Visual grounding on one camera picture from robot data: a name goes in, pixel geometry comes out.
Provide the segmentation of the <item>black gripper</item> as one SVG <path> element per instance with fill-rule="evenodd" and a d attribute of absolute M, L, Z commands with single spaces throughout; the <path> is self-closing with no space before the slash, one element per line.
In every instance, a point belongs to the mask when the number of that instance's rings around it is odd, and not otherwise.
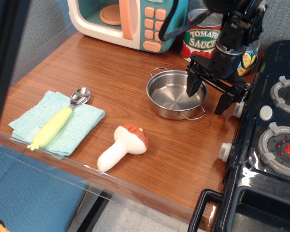
<path fill-rule="evenodd" d="M 192 97 L 199 90 L 201 83 L 207 82 L 223 93 L 215 109 L 215 115 L 221 115 L 237 102 L 238 97 L 250 91 L 249 85 L 237 72 L 246 49 L 247 47 L 243 46 L 238 50 L 228 50 L 219 45 L 212 58 L 191 55 L 187 66 L 187 95 Z"/>

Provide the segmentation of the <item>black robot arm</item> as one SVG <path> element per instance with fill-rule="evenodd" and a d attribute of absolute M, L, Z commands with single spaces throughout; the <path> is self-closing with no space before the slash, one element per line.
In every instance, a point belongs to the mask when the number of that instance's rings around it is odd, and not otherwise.
<path fill-rule="evenodd" d="M 260 38 L 267 3 L 264 0 L 205 0 L 204 4 L 207 11 L 197 22 L 212 13 L 222 14 L 221 34 L 212 58 L 190 56 L 186 93 L 190 97 L 194 95 L 202 82 L 213 86 L 223 93 L 215 109 L 215 114 L 220 115 L 232 103 L 241 102 L 251 90 L 237 68 L 243 62 L 247 47 L 254 49 L 253 43 Z"/>

